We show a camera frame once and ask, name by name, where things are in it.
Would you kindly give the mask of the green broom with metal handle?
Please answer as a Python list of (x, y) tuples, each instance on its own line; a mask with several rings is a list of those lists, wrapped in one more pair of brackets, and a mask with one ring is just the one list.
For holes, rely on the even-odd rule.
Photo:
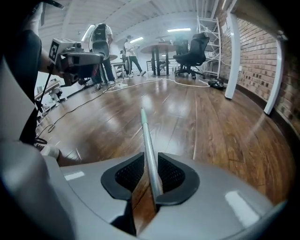
[(157, 198), (163, 194), (163, 188), (160, 176), (158, 174), (158, 163), (155, 158), (154, 148), (150, 136), (150, 129), (147, 121), (147, 115), (144, 108), (141, 108), (141, 123), (152, 198), (155, 206), (155, 212), (158, 212), (160, 206), (158, 205)]

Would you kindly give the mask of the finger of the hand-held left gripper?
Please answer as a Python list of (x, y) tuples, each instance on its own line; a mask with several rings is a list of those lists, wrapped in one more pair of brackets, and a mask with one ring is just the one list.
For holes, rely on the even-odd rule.
[(71, 52), (64, 55), (61, 64), (99, 64), (105, 55), (94, 52)]

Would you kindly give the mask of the person's black trousers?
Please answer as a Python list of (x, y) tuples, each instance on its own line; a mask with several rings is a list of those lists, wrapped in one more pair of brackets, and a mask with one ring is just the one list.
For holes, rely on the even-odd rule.
[(0, 139), (34, 145), (38, 110), (35, 86), (41, 40), (32, 30), (20, 33), (0, 60)]

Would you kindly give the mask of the round wooden table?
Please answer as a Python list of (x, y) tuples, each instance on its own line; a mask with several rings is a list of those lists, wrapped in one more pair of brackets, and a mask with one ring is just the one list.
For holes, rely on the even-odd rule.
[[(176, 51), (176, 47), (172, 44), (158, 43), (154, 45), (149, 45), (141, 49), (143, 54), (151, 54), (151, 66), (152, 66), (152, 76), (169, 76), (169, 53)], [(166, 74), (162, 75), (160, 73), (160, 53), (165, 53), (166, 61)]]

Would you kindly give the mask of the black plastic bag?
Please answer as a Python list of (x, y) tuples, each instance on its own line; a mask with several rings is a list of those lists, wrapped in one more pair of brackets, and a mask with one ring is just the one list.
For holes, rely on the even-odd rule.
[(224, 81), (217, 78), (212, 78), (208, 80), (208, 85), (217, 90), (223, 90), (226, 88)]

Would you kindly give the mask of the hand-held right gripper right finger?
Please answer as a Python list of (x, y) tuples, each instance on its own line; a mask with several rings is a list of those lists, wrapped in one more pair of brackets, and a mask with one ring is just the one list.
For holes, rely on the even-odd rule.
[(163, 194), (142, 240), (259, 240), (286, 206), (217, 166), (158, 154)]

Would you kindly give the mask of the black office chair with headrest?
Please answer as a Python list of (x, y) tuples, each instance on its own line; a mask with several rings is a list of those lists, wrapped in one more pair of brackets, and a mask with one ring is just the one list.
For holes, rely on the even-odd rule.
[(194, 34), (188, 52), (173, 56), (180, 64), (180, 69), (174, 72), (175, 77), (184, 73), (191, 74), (193, 80), (196, 79), (196, 75), (205, 77), (203, 73), (194, 71), (191, 67), (200, 67), (206, 61), (205, 48), (208, 45), (209, 39), (203, 32)]

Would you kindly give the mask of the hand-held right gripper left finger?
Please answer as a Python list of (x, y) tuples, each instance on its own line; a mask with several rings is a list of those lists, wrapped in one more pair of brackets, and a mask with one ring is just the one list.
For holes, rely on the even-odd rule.
[(110, 225), (136, 236), (132, 195), (144, 174), (144, 153), (62, 167), (79, 199)]

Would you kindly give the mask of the white square table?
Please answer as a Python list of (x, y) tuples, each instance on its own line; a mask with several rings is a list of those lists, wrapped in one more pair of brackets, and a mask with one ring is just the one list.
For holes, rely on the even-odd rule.
[(238, 19), (254, 24), (276, 39), (277, 64), (275, 78), (269, 99), (264, 108), (266, 115), (270, 115), (279, 94), (285, 61), (285, 41), (287, 37), (282, 31), (277, 19), (259, 0), (224, 0), (222, 10), (227, 13), (227, 23), (230, 29), (232, 43), (232, 57), (229, 80), (225, 91), (225, 98), (232, 99), (239, 75), (240, 67), (240, 31)]

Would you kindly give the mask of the person's left forearm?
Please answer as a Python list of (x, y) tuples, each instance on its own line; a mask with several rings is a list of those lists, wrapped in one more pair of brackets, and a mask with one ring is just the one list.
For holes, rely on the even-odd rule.
[[(40, 64), (39, 64), (39, 72), (43, 73), (50, 73), (50, 66), (52, 62), (49, 58), (49, 53), (45, 49), (41, 49), (41, 56), (40, 56)], [(56, 67), (52, 69), (52, 75), (59, 76), (63, 78), (63, 74), (60, 73)]]

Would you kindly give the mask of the white metal shelf rack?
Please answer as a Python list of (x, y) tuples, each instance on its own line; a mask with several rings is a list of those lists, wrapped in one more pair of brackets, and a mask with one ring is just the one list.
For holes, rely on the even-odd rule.
[(197, 17), (197, 32), (209, 38), (205, 47), (206, 61), (202, 65), (205, 74), (219, 78), (221, 67), (221, 34), (218, 19)]

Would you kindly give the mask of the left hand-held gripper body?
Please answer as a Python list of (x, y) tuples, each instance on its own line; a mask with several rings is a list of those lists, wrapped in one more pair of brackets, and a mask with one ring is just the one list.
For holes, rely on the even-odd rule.
[(72, 86), (81, 79), (91, 78), (96, 75), (99, 64), (61, 64), (61, 59), (67, 53), (85, 52), (80, 42), (67, 38), (54, 38), (52, 40), (49, 58), (53, 67), (63, 74), (64, 86)]

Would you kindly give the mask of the person's left shoe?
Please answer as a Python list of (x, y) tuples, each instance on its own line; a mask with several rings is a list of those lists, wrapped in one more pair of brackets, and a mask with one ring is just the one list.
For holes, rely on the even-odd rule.
[(35, 147), (40, 151), (40, 153), (43, 156), (53, 157), (54, 159), (58, 160), (60, 155), (60, 150), (57, 147), (49, 144), (39, 144), (39, 143), (36, 143)]

